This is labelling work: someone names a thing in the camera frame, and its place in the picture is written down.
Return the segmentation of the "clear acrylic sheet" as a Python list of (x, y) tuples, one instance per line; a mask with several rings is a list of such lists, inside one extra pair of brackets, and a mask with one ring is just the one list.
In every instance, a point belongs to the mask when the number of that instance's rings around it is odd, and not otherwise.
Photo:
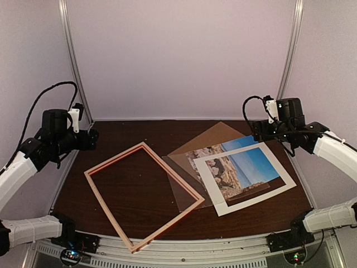
[(195, 181), (187, 171), (176, 164), (169, 156), (163, 156), (162, 161), (172, 170), (172, 172), (167, 173), (167, 177), (178, 211), (181, 213), (193, 205), (195, 206), (191, 210), (204, 207), (208, 195), (200, 183)]

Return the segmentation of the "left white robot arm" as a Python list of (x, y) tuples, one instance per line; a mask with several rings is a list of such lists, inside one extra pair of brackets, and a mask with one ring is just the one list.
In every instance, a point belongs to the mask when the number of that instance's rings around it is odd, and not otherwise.
[[(95, 150), (99, 132), (95, 129), (80, 130), (82, 112), (78, 107), (49, 109), (42, 114), (42, 126), (35, 137), (22, 142), (10, 164), (1, 170), (1, 208), (34, 175), (48, 163), (61, 165), (73, 150)], [(18, 245), (44, 238), (58, 239), (68, 248), (80, 243), (75, 222), (55, 213), (40, 218), (1, 220), (1, 255)]]

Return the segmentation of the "wooden picture frame red edge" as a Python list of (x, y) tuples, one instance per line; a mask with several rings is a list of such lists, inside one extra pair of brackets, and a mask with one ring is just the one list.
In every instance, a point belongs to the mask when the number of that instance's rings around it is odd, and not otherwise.
[(172, 172), (172, 170), (169, 169), (168, 166), (166, 166), (165, 162), (162, 161), (162, 159), (145, 142), (138, 143), (138, 144), (130, 147), (129, 149), (111, 157), (110, 159), (108, 159), (108, 160), (106, 160), (106, 161), (104, 161), (104, 162), (102, 162), (102, 163), (100, 163), (100, 164), (94, 166), (93, 168), (84, 172), (87, 182), (88, 182), (90, 188), (92, 189), (103, 212), (105, 213), (105, 215), (107, 216), (111, 225), (115, 229), (116, 233), (119, 235), (122, 242), (124, 243), (124, 245), (127, 247), (127, 249), (129, 250), (129, 252), (131, 254), (134, 254), (134, 253), (140, 251), (142, 248), (148, 246), (152, 241), (155, 240), (155, 238), (157, 238), (158, 236), (160, 236), (161, 234), (166, 232), (169, 228), (173, 227), (175, 224), (177, 224), (179, 221), (181, 221), (184, 217), (186, 217), (188, 214), (190, 214), (193, 211), (191, 209), (195, 206), (195, 205), (193, 205), (189, 209), (181, 212), (175, 218), (173, 218), (169, 222), (165, 223), (158, 230), (156, 230), (155, 232), (153, 232), (152, 234), (150, 234), (149, 236), (147, 236), (140, 242), (133, 244), (133, 242), (125, 234), (125, 232), (123, 231), (123, 229), (121, 228), (121, 226), (119, 225), (117, 220), (115, 219), (114, 215), (108, 208), (108, 206), (105, 203), (102, 195), (100, 194), (97, 186), (95, 185), (92, 176), (94, 174), (108, 168), (109, 166), (115, 164), (116, 162), (126, 158), (127, 156), (139, 151), (139, 150), (145, 151), (166, 173)]

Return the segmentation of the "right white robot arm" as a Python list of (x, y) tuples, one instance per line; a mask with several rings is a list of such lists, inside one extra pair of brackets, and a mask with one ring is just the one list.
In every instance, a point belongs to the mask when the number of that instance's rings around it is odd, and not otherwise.
[[(275, 100), (267, 95), (258, 100), (263, 103), (268, 118), (248, 123), (256, 141), (287, 143), (289, 147), (285, 151), (292, 157), (295, 156), (295, 149), (302, 148), (356, 180), (356, 148), (321, 123), (307, 124), (299, 98)], [(296, 247), (307, 238), (308, 233), (341, 227), (356, 227), (356, 198), (302, 213), (291, 222), (286, 242)]]

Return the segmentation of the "white mat board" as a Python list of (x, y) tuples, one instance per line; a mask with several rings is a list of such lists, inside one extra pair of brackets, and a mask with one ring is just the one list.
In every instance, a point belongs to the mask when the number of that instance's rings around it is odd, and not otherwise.
[[(266, 158), (269, 160), (269, 162), (272, 164), (272, 166), (275, 168), (277, 171), (279, 177), (271, 180), (269, 182), (278, 182), (279, 180), (282, 180), (282, 185), (279, 187), (272, 187), (269, 188), (269, 190), (265, 193), (263, 191), (259, 192), (257, 196), (254, 195), (249, 195), (247, 200), (243, 200), (237, 204), (232, 204), (229, 205), (226, 201), (226, 199), (223, 197), (218, 185), (215, 182), (215, 179), (213, 178), (206, 161), (214, 159), (214, 158), (219, 158), (223, 156), (229, 156), (232, 154), (238, 154), (244, 151), (248, 151), (251, 149), (259, 148), (261, 151), (265, 154)], [(296, 183), (294, 180), (291, 178), (289, 173), (285, 170), (285, 168), (282, 166), (282, 164), (278, 161), (278, 159), (274, 156), (272, 151), (268, 148), (268, 146), (265, 143), (257, 143), (254, 145), (250, 145), (247, 147), (242, 147), (240, 149), (232, 150), (232, 151), (227, 151), (223, 153), (219, 153), (216, 155), (209, 155), (201, 158), (197, 158), (194, 160), (195, 165), (198, 169), (198, 173), (200, 174), (200, 177), (202, 178), (202, 181), (205, 184), (206, 190), (208, 191), (211, 201), (214, 205), (214, 208), (217, 212), (217, 215), (223, 216), (229, 213), (233, 213), (235, 211), (244, 209), (246, 207), (250, 207), (252, 205), (255, 205), (257, 203), (260, 203), (264, 200), (267, 200), (269, 198), (272, 198), (278, 194), (281, 194), (287, 190), (290, 190), (296, 186)], [(257, 190), (258, 187), (255, 187), (251, 190), (248, 190), (244, 193), (249, 193), (252, 190)]]

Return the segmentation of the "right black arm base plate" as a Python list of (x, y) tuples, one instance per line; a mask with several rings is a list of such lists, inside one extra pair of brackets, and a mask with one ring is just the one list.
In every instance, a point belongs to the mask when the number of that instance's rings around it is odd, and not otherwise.
[(293, 234), (292, 231), (280, 233), (271, 233), (266, 237), (267, 245), (271, 253), (278, 251), (290, 250), (296, 247), (302, 247), (315, 241), (312, 233), (306, 233), (302, 236)]

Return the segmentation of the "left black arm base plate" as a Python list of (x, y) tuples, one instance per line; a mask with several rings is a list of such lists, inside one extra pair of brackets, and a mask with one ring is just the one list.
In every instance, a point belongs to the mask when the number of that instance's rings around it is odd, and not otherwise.
[(75, 232), (74, 238), (51, 238), (51, 243), (83, 253), (96, 253), (99, 246), (99, 236)]

